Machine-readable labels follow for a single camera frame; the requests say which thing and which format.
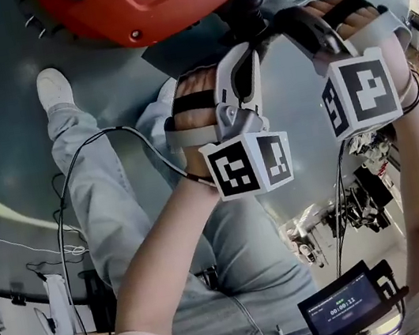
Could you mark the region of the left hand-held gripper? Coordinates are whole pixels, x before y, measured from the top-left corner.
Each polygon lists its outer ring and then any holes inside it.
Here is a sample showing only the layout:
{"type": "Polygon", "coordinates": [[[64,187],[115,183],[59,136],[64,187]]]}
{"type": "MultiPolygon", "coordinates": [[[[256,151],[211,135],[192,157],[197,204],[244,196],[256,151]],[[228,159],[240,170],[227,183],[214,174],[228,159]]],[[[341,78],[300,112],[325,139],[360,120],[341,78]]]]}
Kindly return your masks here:
{"type": "Polygon", "coordinates": [[[213,109],[213,125],[179,130],[165,123],[171,147],[196,148],[224,201],[264,194],[293,180],[286,132],[273,132],[262,112],[259,53],[250,43],[231,48],[216,64],[212,89],[174,100],[172,114],[213,109]]]}

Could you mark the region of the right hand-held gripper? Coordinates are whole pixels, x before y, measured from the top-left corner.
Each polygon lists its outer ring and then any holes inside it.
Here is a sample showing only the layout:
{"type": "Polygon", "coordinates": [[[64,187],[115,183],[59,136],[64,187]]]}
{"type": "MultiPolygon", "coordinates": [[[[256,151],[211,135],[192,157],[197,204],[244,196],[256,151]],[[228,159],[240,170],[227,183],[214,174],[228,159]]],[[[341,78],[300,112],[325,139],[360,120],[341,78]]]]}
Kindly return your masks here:
{"type": "Polygon", "coordinates": [[[278,11],[274,25],[306,52],[324,78],[322,102],[337,140],[377,130],[402,116],[405,94],[397,93],[380,44],[395,35],[406,48],[411,34],[390,10],[347,40],[299,6],[278,11]]]}

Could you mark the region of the person's right hand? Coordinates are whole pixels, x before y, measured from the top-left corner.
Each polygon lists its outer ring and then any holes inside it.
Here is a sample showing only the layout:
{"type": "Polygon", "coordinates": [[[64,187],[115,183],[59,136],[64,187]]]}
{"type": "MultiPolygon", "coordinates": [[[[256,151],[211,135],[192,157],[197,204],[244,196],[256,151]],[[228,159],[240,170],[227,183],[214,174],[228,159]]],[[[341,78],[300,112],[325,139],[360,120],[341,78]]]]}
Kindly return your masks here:
{"type": "MultiPolygon", "coordinates": [[[[339,2],[343,0],[315,0],[309,2],[305,7],[305,11],[315,15],[316,17],[324,17],[339,2]]],[[[355,13],[351,13],[340,25],[335,29],[336,32],[344,40],[359,32],[364,26],[374,21],[379,16],[379,12],[372,6],[361,8],[355,13]]]]}

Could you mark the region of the person's left hand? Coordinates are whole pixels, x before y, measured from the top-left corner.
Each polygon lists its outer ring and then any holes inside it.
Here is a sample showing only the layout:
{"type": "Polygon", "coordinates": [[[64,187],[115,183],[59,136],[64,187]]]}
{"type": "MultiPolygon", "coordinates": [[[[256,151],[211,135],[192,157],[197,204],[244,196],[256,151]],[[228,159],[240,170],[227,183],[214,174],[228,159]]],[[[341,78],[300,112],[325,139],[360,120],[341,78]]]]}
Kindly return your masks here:
{"type": "MultiPolygon", "coordinates": [[[[176,89],[175,98],[192,95],[196,92],[213,90],[216,81],[215,67],[198,70],[183,80],[176,89]]],[[[188,108],[174,116],[175,128],[177,130],[190,130],[194,128],[216,125],[216,110],[212,107],[201,106],[198,109],[188,108]]]]}

